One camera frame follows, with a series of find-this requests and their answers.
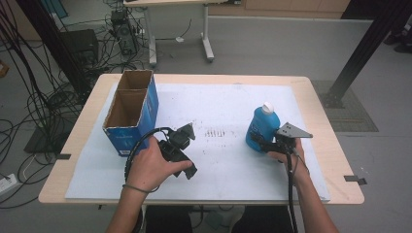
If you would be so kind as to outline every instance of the open cardboard box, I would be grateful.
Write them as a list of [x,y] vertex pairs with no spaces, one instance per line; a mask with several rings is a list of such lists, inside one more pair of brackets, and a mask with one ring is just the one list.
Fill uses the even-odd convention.
[[[124,71],[103,131],[120,156],[128,156],[140,138],[155,128],[158,98],[153,71]],[[141,149],[148,146],[144,142]]]

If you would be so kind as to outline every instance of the floor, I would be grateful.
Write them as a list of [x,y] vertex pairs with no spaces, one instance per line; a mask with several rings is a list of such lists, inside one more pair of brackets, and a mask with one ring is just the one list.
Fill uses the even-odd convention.
[[[154,71],[158,74],[306,76],[311,80],[333,81],[370,25],[370,21],[357,20],[264,17],[210,17],[209,23],[216,57],[213,63],[204,58],[194,22],[183,43],[157,41],[158,65]],[[11,66],[7,77],[0,78],[0,118],[17,124],[28,114],[25,108],[28,94],[13,61],[4,47],[0,50],[1,59]],[[44,57],[42,50],[36,51]],[[40,74],[41,67],[34,63],[35,74]],[[327,206],[341,232],[412,231],[412,204],[408,201],[412,196],[409,186],[412,183],[411,64],[412,54],[396,53],[392,46],[381,45],[351,86],[379,132],[337,133],[354,173],[367,181],[361,186],[363,204]],[[53,61],[51,66],[57,73]],[[36,79],[40,87],[47,89],[44,77]],[[1,131],[8,127],[0,125]],[[23,151],[34,128],[33,122],[21,126],[7,159],[0,164],[0,173],[16,174],[20,170],[32,174],[35,171],[34,165],[29,164],[33,157]],[[39,178],[50,168],[42,170]],[[0,208],[33,199],[43,183],[23,186],[6,202],[5,196],[0,196]],[[242,212],[241,207],[230,208],[210,207],[209,210],[223,216],[222,225],[215,230],[203,220],[194,232],[227,232],[231,217]],[[115,206],[45,205],[35,200],[18,208],[0,209],[1,231],[103,232],[114,209]],[[192,214],[191,220],[196,225],[199,214]],[[300,217],[298,222],[303,231]]]

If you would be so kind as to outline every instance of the hand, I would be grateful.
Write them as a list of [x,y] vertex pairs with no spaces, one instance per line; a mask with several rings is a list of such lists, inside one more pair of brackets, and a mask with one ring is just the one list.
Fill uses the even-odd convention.
[[[296,153],[298,154],[292,154],[291,159],[292,159],[292,170],[294,171],[294,179],[295,181],[299,181],[299,179],[302,176],[307,176],[308,171],[306,168],[306,165],[304,164],[305,162],[305,152],[302,147],[302,142],[300,141],[299,138],[295,139],[296,142]],[[267,153],[269,156],[278,159],[279,161],[283,162],[285,164],[285,168],[288,171],[288,160],[285,154],[275,152],[275,151],[270,151]]]
[[155,137],[149,138],[149,147],[134,157],[127,184],[143,190],[153,190],[170,175],[191,166],[191,161],[167,162],[161,155]]

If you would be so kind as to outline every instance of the table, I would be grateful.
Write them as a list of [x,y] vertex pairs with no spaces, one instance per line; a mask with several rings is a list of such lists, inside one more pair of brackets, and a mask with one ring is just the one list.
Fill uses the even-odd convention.
[[157,64],[156,50],[155,50],[155,35],[153,34],[151,26],[151,14],[150,7],[156,6],[170,6],[170,5],[193,5],[193,4],[202,4],[203,5],[203,32],[201,33],[201,38],[203,42],[203,47],[206,51],[207,59],[212,62],[215,59],[215,56],[212,52],[212,47],[209,42],[208,34],[208,15],[209,7],[208,4],[212,3],[222,3],[227,0],[138,0],[132,2],[124,1],[124,6],[128,8],[141,8],[146,20],[146,30],[149,40],[149,61],[151,66],[155,67]]
[[[120,77],[121,74],[107,74],[102,75],[99,78],[61,152],[71,154],[71,157],[68,160],[56,161],[51,174],[39,195],[40,202],[95,204],[116,204],[118,202],[117,200],[66,199],[65,194],[73,177],[79,154],[88,139],[91,128],[106,101],[111,87],[114,83],[119,81]],[[166,74],[154,74],[154,78],[157,83],[242,83],[290,86],[294,92],[307,131],[316,135],[316,137],[311,140],[311,143],[316,152],[330,194],[330,201],[328,204],[361,204],[364,201],[358,183],[348,183],[344,179],[344,176],[352,176],[354,174],[309,79],[305,77],[278,76]]]

